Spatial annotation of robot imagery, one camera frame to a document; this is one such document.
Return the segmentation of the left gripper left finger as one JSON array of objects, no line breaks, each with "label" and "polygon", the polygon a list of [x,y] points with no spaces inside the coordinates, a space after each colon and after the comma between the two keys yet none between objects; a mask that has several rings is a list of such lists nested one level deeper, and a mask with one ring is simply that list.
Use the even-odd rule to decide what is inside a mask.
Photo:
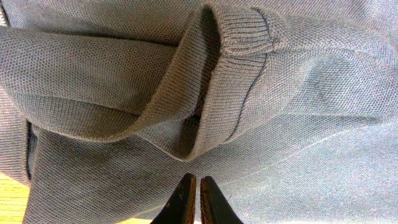
[{"label": "left gripper left finger", "polygon": [[194,224],[197,178],[185,174],[150,224]]}]

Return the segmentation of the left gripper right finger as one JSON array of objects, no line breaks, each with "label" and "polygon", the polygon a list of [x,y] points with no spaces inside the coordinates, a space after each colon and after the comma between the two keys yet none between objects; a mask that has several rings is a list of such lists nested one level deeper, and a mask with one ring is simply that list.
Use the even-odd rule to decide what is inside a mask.
[{"label": "left gripper right finger", "polygon": [[200,182],[200,210],[202,224],[243,224],[210,176]]}]

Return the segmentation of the blue polo shirt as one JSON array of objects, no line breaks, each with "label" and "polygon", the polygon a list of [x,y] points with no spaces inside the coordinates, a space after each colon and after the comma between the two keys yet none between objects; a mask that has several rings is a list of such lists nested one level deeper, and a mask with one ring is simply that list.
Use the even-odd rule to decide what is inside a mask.
[{"label": "blue polo shirt", "polygon": [[154,219],[184,174],[244,223],[397,222],[396,1],[2,1],[24,223]]}]

